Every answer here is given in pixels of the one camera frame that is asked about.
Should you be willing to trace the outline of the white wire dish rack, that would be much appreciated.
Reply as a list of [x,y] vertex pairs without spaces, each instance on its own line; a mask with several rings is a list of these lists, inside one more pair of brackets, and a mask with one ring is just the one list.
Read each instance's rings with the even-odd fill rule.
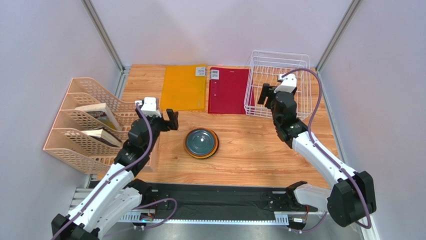
[[263,84],[269,84],[279,92],[294,95],[297,117],[307,118],[312,112],[311,73],[307,71],[288,72],[294,69],[309,69],[310,57],[303,53],[285,53],[253,50],[250,58],[249,76],[244,98],[245,114],[271,118],[269,109],[259,104]]

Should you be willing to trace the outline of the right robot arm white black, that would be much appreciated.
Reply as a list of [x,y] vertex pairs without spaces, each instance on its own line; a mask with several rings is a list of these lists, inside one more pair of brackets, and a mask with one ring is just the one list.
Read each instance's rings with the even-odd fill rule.
[[308,160],[330,188],[315,187],[306,181],[294,183],[286,188],[289,206],[312,206],[325,211],[341,227],[356,223],[370,229],[371,215],[377,209],[372,176],[340,161],[314,136],[311,126],[297,117],[296,90],[284,91],[281,86],[265,83],[258,104],[271,111],[278,138]]

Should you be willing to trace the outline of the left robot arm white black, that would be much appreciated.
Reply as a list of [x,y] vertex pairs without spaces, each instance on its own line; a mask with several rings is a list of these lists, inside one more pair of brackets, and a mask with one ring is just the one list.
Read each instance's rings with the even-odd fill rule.
[[52,220],[52,239],[101,240],[118,220],[145,202],[151,186],[136,176],[150,160],[160,133],[178,130],[179,112],[167,109],[165,120],[159,111],[140,107],[135,111],[139,118],[107,174],[78,206]]

